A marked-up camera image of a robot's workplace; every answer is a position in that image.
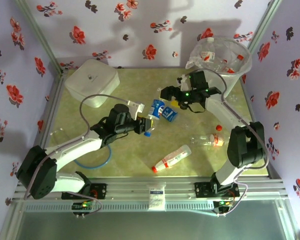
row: small packet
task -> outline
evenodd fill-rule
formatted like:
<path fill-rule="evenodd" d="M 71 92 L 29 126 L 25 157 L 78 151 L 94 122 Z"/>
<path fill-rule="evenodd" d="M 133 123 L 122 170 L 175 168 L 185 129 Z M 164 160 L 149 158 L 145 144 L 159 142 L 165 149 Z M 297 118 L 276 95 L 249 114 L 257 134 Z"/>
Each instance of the small packet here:
<path fill-rule="evenodd" d="M 166 184 L 150 185 L 149 187 L 149 211 L 166 210 Z"/>

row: blue cable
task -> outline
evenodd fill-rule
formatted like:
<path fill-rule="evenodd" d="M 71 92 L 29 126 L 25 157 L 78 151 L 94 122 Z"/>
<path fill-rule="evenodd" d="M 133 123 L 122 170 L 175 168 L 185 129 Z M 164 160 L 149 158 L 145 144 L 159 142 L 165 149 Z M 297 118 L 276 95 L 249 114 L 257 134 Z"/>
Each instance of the blue cable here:
<path fill-rule="evenodd" d="M 100 164 L 100 165 L 98 165 L 98 166 L 85 166 L 85 165 L 81 164 L 80 162 L 78 162 L 76 159 L 74 160 L 74 162 L 75 162 L 79 167 L 84 168 L 84 169 L 89 169 L 89 170 L 92 170 L 92 169 L 99 169 L 99 168 L 103 167 L 104 165 L 106 165 L 106 164 L 110 161 L 110 159 L 111 159 L 111 157 L 112 157 L 112 150 L 111 150 L 111 147 L 110 147 L 109 145 L 107 145 L 107 147 L 108 147 L 108 149 L 109 149 L 109 157 L 108 157 L 108 159 L 107 159 L 104 163 L 102 163 L 102 164 Z"/>

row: yellow object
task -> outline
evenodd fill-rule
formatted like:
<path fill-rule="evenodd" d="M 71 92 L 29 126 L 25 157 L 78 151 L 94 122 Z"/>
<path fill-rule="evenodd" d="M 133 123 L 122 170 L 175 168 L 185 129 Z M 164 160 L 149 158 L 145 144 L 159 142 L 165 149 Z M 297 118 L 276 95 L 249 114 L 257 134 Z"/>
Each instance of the yellow object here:
<path fill-rule="evenodd" d="M 171 106 L 176 107 L 176 108 L 180 108 L 180 106 L 178 105 L 178 101 L 177 100 L 171 101 Z"/>

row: glass panel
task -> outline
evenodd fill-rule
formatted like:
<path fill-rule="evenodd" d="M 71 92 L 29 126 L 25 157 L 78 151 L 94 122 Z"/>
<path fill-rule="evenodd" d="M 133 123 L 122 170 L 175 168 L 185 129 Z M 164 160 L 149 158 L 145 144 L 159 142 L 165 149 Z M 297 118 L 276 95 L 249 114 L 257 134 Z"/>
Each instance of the glass panel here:
<path fill-rule="evenodd" d="M 17 240 L 285 240 L 273 200 L 243 201 L 226 217 L 192 212 L 25 213 Z"/>

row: gray cable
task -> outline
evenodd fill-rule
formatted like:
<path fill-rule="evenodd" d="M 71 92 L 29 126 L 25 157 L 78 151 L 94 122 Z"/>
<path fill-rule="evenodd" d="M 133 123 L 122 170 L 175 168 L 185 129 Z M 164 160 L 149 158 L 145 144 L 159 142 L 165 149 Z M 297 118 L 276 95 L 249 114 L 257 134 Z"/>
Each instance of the gray cable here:
<path fill-rule="evenodd" d="M 239 198 L 239 200 L 235 203 L 235 205 L 228 211 L 228 212 L 225 212 L 225 213 L 223 213 L 223 214 L 219 214 L 219 213 L 217 213 L 217 214 L 215 214 L 214 216 L 216 216 L 216 217 L 218 217 L 219 215 L 222 215 L 222 216 L 226 216 L 227 214 L 229 214 L 229 213 L 231 213 L 231 212 L 233 212 L 236 208 L 237 208 L 237 206 L 239 205 L 239 203 L 241 202 L 241 200 L 243 199 L 243 197 L 246 195 L 246 193 L 247 193 L 247 191 L 248 191 L 248 185 L 247 184 L 245 184 L 245 183 L 242 183 L 242 182 L 238 182 L 237 181 L 237 179 L 238 179 L 238 177 L 241 175 L 241 173 L 245 170 L 245 169 L 263 169 L 263 168 L 266 168 L 267 167 L 267 165 L 269 164 L 269 157 L 268 157 L 268 150 L 267 150 L 267 148 L 266 148 L 266 145 L 265 145 L 265 143 L 264 143 L 264 141 L 261 139 L 261 137 L 256 133 L 256 131 L 252 128 L 252 127 L 250 127 L 249 125 L 248 125 L 248 123 L 246 122 L 246 121 L 244 121 L 243 119 L 242 119 L 242 117 L 240 117 L 237 113 L 236 113 L 236 111 L 234 111 L 228 104 L 227 104 L 227 102 L 226 102 L 226 100 L 225 100 L 225 92 L 227 91 L 227 89 L 228 89 L 228 86 L 227 86 L 227 83 L 226 83 L 226 81 L 224 80 L 224 78 L 219 74 L 219 73 L 217 73 L 217 72 L 215 72 L 215 71 L 213 71 L 213 70 L 211 70 L 211 69 L 209 69 L 209 68 L 200 68 L 200 69 L 197 69 L 197 70 L 194 70 L 194 71 L 192 71 L 192 72 L 190 72 L 190 73 L 188 73 L 187 75 L 189 75 L 189 74 L 191 74 L 191 73 L 195 73 L 195 72 L 197 72 L 197 71 L 202 71 L 202 70 L 207 70 L 207 71 L 210 71 L 210 72 L 212 72 L 212 73 L 214 73 L 214 74 L 216 74 L 221 80 L 222 80 L 222 82 L 223 82 L 223 84 L 224 84 L 224 91 L 221 93 L 221 101 L 222 101 L 222 103 L 221 104 L 223 104 L 240 122 L 242 122 L 251 132 L 252 132 L 252 134 L 256 137 L 256 139 L 260 142 L 260 144 L 261 144 L 261 146 L 262 146 L 262 148 L 264 149 L 264 152 L 265 152 L 265 161 L 264 161 L 264 164 L 262 165 L 262 166 L 258 166 L 258 167 L 245 167 L 245 168 L 243 168 L 233 179 L 234 179 L 234 183 L 236 183 L 236 184 L 238 184 L 238 185 L 243 185 L 243 186 L 245 186 L 245 190 L 244 190 L 244 192 L 243 192 L 243 194 L 240 196 L 240 198 Z M 202 213 L 202 214 L 206 214 L 206 215 L 211 215 L 211 213 L 210 212 L 206 212 L 206 211 L 204 211 L 204 212 L 200 212 L 200 213 Z"/>
<path fill-rule="evenodd" d="M 227 83 L 226 83 L 226 81 L 224 80 L 224 78 L 219 74 L 219 73 L 217 73 L 217 72 L 215 72 L 215 71 L 213 71 L 213 70 L 211 70 L 211 69 L 209 69 L 209 68 L 200 68 L 200 69 L 197 69 L 197 70 L 194 70 L 194 71 L 192 71 L 192 72 L 190 72 L 190 73 L 188 73 L 187 75 L 189 75 L 189 74 L 191 74 L 191 73 L 195 73 L 195 72 L 198 72 L 198 71 L 202 71 L 202 70 L 207 70 L 207 71 L 210 71 L 210 72 L 212 72 L 212 73 L 214 73 L 214 74 L 216 74 L 221 80 L 222 80 L 222 82 L 223 82 L 223 84 L 224 84 L 224 91 L 221 93 L 221 101 L 222 101 L 222 103 L 221 104 L 223 104 L 240 122 L 242 122 L 251 132 L 252 132 L 252 134 L 256 137 L 256 139 L 259 141 L 259 143 L 261 144 L 261 146 L 262 146 L 262 148 L 263 148 L 263 150 L 264 150 L 264 152 L 265 152 L 265 160 L 264 160 L 264 164 L 262 165 L 262 166 L 255 166 L 255 167 L 247 167 L 246 169 L 264 169 L 264 168 L 266 168 L 267 166 L 268 166 L 268 164 L 269 164 L 269 157 L 268 157 L 268 150 L 267 150 L 267 148 L 266 148 L 266 145 L 265 145 L 265 143 L 264 143 L 264 141 L 261 139 L 261 137 L 256 133 L 256 131 L 252 128 L 252 127 L 250 127 L 249 126 L 249 124 L 245 121 L 245 120 L 243 120 L 242 119 L 242 117 L 241 116 L 239 116 L 237 113 L 236 113 L 236 111 L 234 111 L 228 104 L 227 104 L 227 102 L 226 102 L 226 100 L 225 100 L 225 92 L 227 91 L 227 89 L 228 89 L 228 86 L 227 86 Z"/>
<path fill-rule="evenodd" d="M 87 99 L 94 98 L 94 97 L 108 97 L 108 98 L 116 99 L 116 100 L 119 100 L 119 101 L 122 101 L 122 102 L 128 104 L 128 100 L 124 100 L 124 99 L 121 99 L 121 98 L 119 98 L 119 97 L 116 97 L 116 96 L 110 96 L 110 95 L 106 95 L 106 94 L 93 94 L 93 95 L 90 95 L 90 96 L 85 97 L 85 98 L 81 101 L 80 106 L 79 106 L 79 113 L 80 113 L 80 116 L 81 116 L 81 118 L 83 119 L 83 121 L 85 122 L 85 124 L 86 124 L 86 126 L 87 126 L 87 130 L 86 130 L 86 133 L 83 135 L 83 139 L 88 135 L 88 133 L 89 133 L 89 131 L 90 131 L 90 124 L 89 124 L 89 122 L 87 121 L 87 119 L 85 118 L 85 116 L 84 116 L 83 113 L 82 113 L 82 106 L 83 106 L 84 102 L 85 102 Z M 31 195 L 30 195 L 30 190 L 31 190 L 31 188 L 32 188 L 32 186 L 33 186 L 33 184 L 34 184 L 34 182 L 35 182 L 35 179 L 36 179 L 36 177 L 37 177 L 37 175 L 38 175 L 38 172 L 39 172 L 40 168 L 41 168 L 42 165 L 45 163 L 45 161 L 46 161 L 50 156 L 52 156 L 55 152 L 58 152 L 58 151 L 60 151 L 61 149 L 66 148 L 67 146 L 69 146 L 69 145 L 71 145 L 71 144 L 73 144 L 73 143 L 76 143 L 76 142 L 80 143 L 80 142 L 83 141 L 83 139 L 82 139 L 82 138 L 79 138 L 79 139 L 77 139 L 77 140 L 74 140 L 74 141 L 72 141 L 72 142 L 69 142 L 69 143 L 67 143 L 67 144 L 64 144 L 64 145 L 58 147 L 55 151 L 49 153 L 47 156 L 45 156 L 45 157 L 41 160 L 41 162 L 38 164 L 38 166 L 36 167 L 36 169 L 35 169 L 35 171 L 34 171 L 34 173 L 33 173 L 33 175 L 32 175 L 32 178 L 31 178 L 31 180 L 30 180 L 30 182 L 29 182 L 28 187 L 26 188 L 26 191 L 25 191 L 25 194 L 24 194 L 24 197 L 23 197 L 24 200 L 27 200 L 27 199 L 31 196 Z"/>

